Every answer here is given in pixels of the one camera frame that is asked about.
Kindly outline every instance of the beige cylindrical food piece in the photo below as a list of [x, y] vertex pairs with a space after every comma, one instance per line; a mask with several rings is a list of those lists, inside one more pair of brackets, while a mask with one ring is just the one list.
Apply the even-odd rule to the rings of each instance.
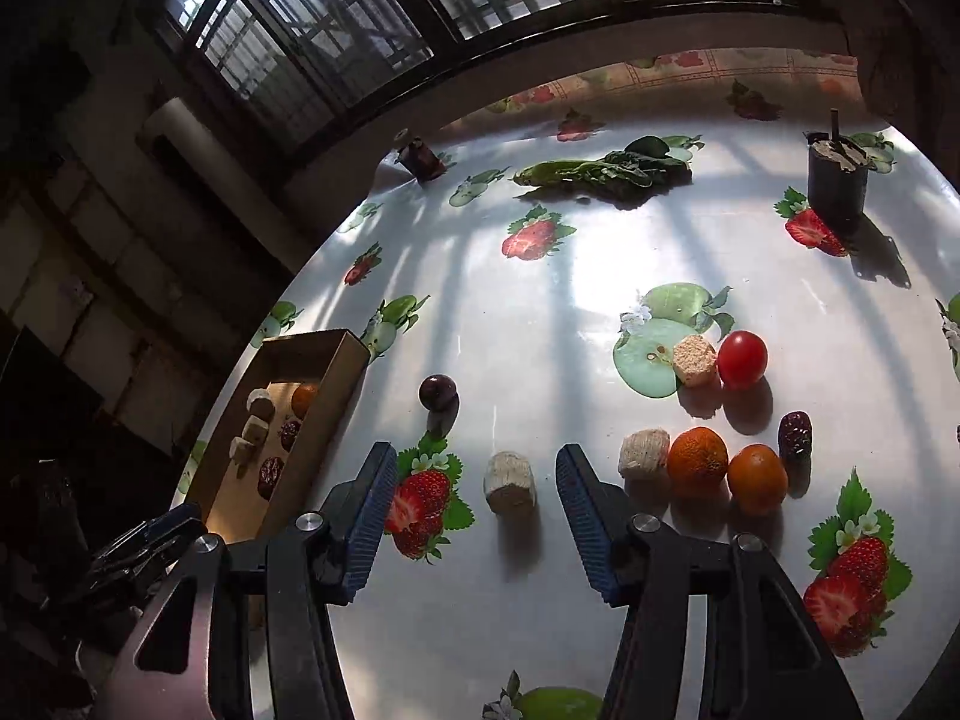
[[694, 333], [673, 347], [673, 371], [685, 386], [702, 386], [717, 374], [717, 352], [710, 342]]
[[247, 411], [253, 416], [269, 422], [274, 418], [277, 407], [274, 405], [274, 399], [270, 392], [265, 389], [252, 389], [247, 395]]
[[239, 436], [230, 441], [230, 459], [239, 466], [246, 466], [256, 457], [256, 444], [248, 442]]
[[483, 495], [494, 514], [533, 509], [536, 488], [529, 461], [515, 452], [497, 452], [487, 466]]
[[270, 423], [264, 422], [259, 416], [252, 416], [243, 426], [243, 433], [240, 436], [254, 445], [262, 446], [267, 440], [268, 432], [270, 432]]
[[620, 447], [616, 469], [627, 480], [648, 481], [666, 467], [670, 434], [662, 428], [641, 430], [627, 436]]

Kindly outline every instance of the white food piece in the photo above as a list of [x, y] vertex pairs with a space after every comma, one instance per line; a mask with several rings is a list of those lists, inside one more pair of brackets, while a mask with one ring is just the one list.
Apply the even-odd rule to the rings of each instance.
[[673, 347], [673, 372], [684, 386], [709, 384], [716, 376], [717, 352], [703, 336], [687, 336]]
[[853, 172], [858, 167], [866, 167], [870, 164], [866, 156], [843, 142], [834, 146], [831, 141], [817, 141], [813, 143], [813, 151], [824, 159], [829, 159], [830, 162], [836, 162], [843, 172]]
[[666, 467], [670, 434], [662, 428], [641, 430], [627, 436], [620, 447], [616, 469], [628, 480], [649, 481]]
[[487, 465], [483, 495], [494, 514], [528, 512], [536, 506], [534, 472], [515, 452], [497, 452]]
[[247, 395], [247, 411], [253, 416], [269, 422], [274, 418], [277, 407], [274, 405], [274, 399], [270, 396], [270, 392], [265, 389], [252, 389], [250, 394]]
[[248, 442], [239, 436], [230, 441], [230, 459], [239, 466], [246, 466], [256, 457], [256, 444]]
[[261, 446], [267, 440], [267, 433], [270, 432], [270, 423], [264, 422], [259, 416], [252, 416], [243, 426], [241, 437], [253, 445]]

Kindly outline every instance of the tangerine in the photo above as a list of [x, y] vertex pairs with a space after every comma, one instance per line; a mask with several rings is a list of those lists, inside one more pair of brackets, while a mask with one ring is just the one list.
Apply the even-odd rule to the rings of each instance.
[[752, 443], [730, 461], [727, 484], [733, 500], [748, 517], [766, 517], [786, 498], [787, 476], [776, 452]]
[[666, 472], [679, 495], [709, 498], [727, 473], [727, 445], [709, 428], [696, 427], [675, 438]]

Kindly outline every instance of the cardboard box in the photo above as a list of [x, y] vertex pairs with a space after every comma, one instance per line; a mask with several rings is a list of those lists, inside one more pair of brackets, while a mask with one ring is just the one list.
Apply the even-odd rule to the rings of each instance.
[[[227, 402], [186, 495], [186, 500], [200, 505], [211, 533], [219, 533], [227, 543], [272, 536], [301, 513], [330, 439], [369, 361], [366, 346], [349, 330], [264, 341]], [[283, 473], [268, 502], [256, 488], [260, 464], [277, 451], [277, 430], [290, 415], [290, 395], [299, 383], [317, 385], [317, 396], [289, 454], [284, 453]], [[243, 432], [250, 416], [247, 395], [257, 388], [270, 391], [277, 415], [256, 460], [238, 473], [238, 466], [229, 459], [230, 442]]]

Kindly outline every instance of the red tomato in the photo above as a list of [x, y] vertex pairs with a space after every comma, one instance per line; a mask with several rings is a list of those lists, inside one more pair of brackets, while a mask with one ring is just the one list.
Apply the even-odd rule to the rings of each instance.
[[767, 346], [753, 333], [737, 330], [727, 336], [717, 352], [717, 372], [724, 386], [747, 389], [767, 370]]

